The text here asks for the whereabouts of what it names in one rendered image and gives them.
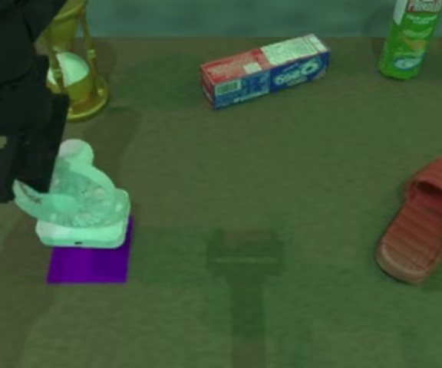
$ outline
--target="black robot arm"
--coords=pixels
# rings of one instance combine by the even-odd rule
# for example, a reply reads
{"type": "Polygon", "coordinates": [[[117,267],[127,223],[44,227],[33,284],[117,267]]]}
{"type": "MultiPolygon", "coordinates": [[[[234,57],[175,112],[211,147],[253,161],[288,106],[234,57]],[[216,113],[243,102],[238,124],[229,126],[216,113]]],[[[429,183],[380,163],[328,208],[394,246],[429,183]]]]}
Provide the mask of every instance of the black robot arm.
{"type": "Polygon", "coordinates": [[[0,0],[0,203],[14,199],[17,179],[47,192],[69,99],[46,87],[46,56],[34,42],[66,0],[0,0]]]}

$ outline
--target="red sandal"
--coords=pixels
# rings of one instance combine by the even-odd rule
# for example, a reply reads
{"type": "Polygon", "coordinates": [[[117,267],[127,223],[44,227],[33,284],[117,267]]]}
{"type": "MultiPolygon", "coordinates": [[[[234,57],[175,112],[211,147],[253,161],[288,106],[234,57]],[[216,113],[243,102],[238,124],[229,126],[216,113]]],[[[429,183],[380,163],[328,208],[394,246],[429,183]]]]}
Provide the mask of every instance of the red sandal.
{"type": "Polygon", "coordinates": [[[393,278],[418,284],[442,259],[442,158],[408,183],[406,200],[376,248],[378,265],[393,278]]]}

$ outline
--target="green table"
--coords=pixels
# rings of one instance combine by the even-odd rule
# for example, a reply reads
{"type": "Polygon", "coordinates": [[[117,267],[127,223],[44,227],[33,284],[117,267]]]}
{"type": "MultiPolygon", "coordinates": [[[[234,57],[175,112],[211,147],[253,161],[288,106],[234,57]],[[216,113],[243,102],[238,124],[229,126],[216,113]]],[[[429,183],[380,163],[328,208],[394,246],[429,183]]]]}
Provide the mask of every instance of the green table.
{"type": "Polygon", "coordinates": [[[130,193],[130,281],[47,286],[35,221],[0,205],[0,368],[442,367],[442,266],[409,286],[373,259],[442,156],[442,39],[403,83],[376,71],[382,40],[327,38],[323,79],[212,111],[199,65],[276,40],[97,40],[113,98],[66,137],[130,193]],[[216,276],[213,235],[250,229],[279,272],[216,276]]]}

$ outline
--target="background wall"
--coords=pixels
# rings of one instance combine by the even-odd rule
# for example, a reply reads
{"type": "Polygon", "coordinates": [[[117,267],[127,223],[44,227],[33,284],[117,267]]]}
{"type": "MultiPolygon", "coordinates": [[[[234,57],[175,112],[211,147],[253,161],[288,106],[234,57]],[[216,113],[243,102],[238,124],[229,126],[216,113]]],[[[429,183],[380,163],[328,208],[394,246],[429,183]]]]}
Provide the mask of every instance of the background wall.
{"type": "MultiPolygon", "coordinates": [[[[394,0],[89,0],[95,36],[385,36],[394,0]]],[[[436,35],[442,36],[442,19],[436,35]]]]}

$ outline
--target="purple square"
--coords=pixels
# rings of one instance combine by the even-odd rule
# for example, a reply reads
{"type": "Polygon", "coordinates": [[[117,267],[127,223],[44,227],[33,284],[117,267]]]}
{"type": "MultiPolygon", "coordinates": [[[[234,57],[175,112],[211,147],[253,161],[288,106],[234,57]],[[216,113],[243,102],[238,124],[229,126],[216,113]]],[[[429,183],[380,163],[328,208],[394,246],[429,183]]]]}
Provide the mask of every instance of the purple square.
{"type": "Polygon", "coordinates": [[[115,249],[55,247],[48,284],[123,284],[127,281],[134,217],[129,217],[124,243],[115,249]]]}

